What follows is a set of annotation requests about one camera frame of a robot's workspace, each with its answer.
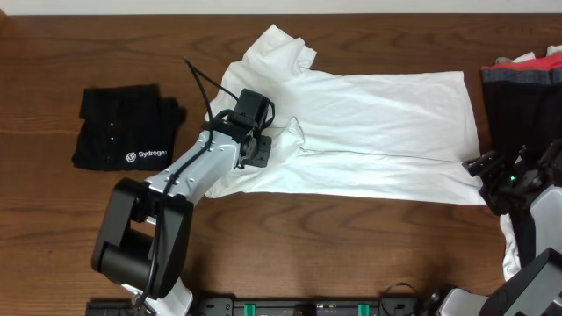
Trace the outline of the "white t-shirt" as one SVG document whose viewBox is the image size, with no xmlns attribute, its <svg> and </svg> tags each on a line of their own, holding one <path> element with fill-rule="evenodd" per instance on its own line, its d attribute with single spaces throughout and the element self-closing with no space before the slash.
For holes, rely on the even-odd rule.
<svg viewBox="0 0 562 316">
<path fill-rule="evenodd" d="M 279 192 L 480 205 L 464 162 L 479 156 L 460 71 L 333 75 L 313 69 L 304 40 L 269 27 L 231 63 L 214 111 L 249 89 L 275 105 L 264 168 L 229 172 L 209 198 Z"/>
</svg>

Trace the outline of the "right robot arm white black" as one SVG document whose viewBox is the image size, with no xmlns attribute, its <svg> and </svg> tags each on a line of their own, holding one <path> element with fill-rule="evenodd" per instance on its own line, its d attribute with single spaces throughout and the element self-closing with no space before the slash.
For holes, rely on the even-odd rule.
<svg viewBox="0 0 562 316">
<path fill-rule="evenodd" d="M 521 269 L 489 296 L 452 288 L 432 312 L 438 316 L 561 314 L 561 141 L 542 154 L 520 151 L 514 162 L 494 151 L 463 163 L 482 181 L 479 194 L 511 221 Z"/>
</svg>

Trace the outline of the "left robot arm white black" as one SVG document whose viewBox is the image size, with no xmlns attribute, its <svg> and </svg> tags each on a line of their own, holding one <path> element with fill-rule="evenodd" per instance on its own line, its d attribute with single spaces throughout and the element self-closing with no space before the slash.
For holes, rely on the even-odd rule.
<svg viewBox="0 0 562 316">
<path fill-rule="evenodd" d="M 195 205 L 224 175 L 268 164 L 271 137 L 228 122 L 208 123 L 195 144 L 143 182 L 112 191 L 91 267 L 133 295 L 125 315 L 186 315 L 193 295 L 181 274 Z"/>
</svg>

